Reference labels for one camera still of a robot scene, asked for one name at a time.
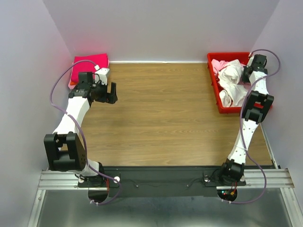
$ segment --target robotic arm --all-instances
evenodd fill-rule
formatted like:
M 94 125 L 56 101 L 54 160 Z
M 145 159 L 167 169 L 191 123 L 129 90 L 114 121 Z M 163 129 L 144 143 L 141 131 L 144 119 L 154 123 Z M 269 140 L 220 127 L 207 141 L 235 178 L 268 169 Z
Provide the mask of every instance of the robotic arm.
M 266 76 L 266 62 L 266 56 L 264 55 L 256 54 L 252 56 L 247 66 L 244 67 L 242 81 L 253 84 L 257 79 Z M 273 101 L 274 97 L 268 94 L 266 88 L 266 79 L 259 80 L 252 88 L 247 102 L 244 103 L 245 106 L 241 116 L 242 132 L 247 148 L 250 145 L 255 130 L 259 126 L 259 123 L 265 119 Z M 246 150 L 242 142 L 240 130 L 231 153 L 225 163 L 222 164 L 220 179 L 223 182 L 239 182 L 244 174 Z
M 92 102 L 114 104 L 118 100 L 116 83 L 111 83 L 111 91 L 107 92 L 109 69 L 102 68 L 94 74 L 95 79 L 92 72 L 80 72 L 78 84 L 69 93 L 66 112 L 73 116 L 80 126 Z M 101 163 L 87 159 L 78 134 L 75 122 L 65 114 L 53 133 L 45 136 L 44 145 L 50 170 L 74 172 L 81 177 L 96 177 L 98 174 L 89 168 L 90 165 L 104 173 Z M 67 150 L 62 149 L 64 144 L 67 145 Z

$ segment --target red tray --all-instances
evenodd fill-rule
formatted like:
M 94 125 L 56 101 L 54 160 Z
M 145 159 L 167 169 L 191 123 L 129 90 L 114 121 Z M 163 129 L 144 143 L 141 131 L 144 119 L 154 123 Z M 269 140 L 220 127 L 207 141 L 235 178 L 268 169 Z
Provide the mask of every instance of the red tray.
M 246 65 L 248 63 L 248 56 L 249 52 L 231 52 L 231 53 L 208 53 L 207 59 L 207 67 L 210 73 L 210 78 L 212 79 L 212 86 L 214 89 L 214 96 L 216 97 L 217 106 L 219 109 L 219 113 L 221 114 L 233 114 L 233 113 L 240 113 L 241 107 L 223 107 L 221 99 L 219 97 L 219 92 L 223 90 L 223 88 L 218 84 L 213 66 L 212 66 L 212 59 L 216 59 L 218 61 L 233 61 L 238 59 L 240 63 Z

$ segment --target folded red cloth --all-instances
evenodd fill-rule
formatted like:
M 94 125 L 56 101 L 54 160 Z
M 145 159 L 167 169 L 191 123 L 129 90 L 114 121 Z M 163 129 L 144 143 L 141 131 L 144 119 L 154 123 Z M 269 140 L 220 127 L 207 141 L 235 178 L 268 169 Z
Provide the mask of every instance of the folded red cloth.
M 108 68 L 108 57 L 106 53 L 95 54 L 89 56 L 75 56 L 74 63 L 81 60 L 91 60 L 99 65 L 100 68 Z M 90 62 L 82 62 L 75 65 L 71 71 L 71 82 L 77 84 L 79 82 L 79 72 L 96 72 L 94 65 Z

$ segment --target wooden tabletop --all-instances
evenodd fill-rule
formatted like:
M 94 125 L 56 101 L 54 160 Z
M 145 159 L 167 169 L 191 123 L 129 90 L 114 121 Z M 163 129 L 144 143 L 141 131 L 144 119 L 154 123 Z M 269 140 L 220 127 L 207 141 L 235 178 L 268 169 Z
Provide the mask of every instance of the wooden tabletop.
M 82 123 L 90 159 L 105 166 L 208 166 L 226 160 L 239 115 L 219 114 L 206 64 L 110 69 L 118 101 L 94 102 Z M 260 164 L 271 164 L 260 127 L 249 152 Z

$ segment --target gray wall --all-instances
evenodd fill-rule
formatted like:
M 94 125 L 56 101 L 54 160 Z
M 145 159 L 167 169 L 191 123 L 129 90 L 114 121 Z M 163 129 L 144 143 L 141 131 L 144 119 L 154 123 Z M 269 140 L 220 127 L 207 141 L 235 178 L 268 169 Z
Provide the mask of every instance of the gray wall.
M 254 49 L 276 52 L 282 62 L 280 73 L 269 78 L 267 86 L 275 96 L 273 109 L 264 121 L 264 129 L 277 162 L 289 168 L 296 196 L 303 207 L 303 1 L 281 0 L 258 38 Z M 277 63 L 270 57 L 269 68 Z
M 43 0 L 72 55 L 205 61 L 249 51 L 278 0 Z
M 60 114 L 48 96 L 70 54 L 41 0 L 0 3 L 0 226 L 27 226 L 47 167 L 43 137 Z M 67 104 L 67 81 L 55 101 Z

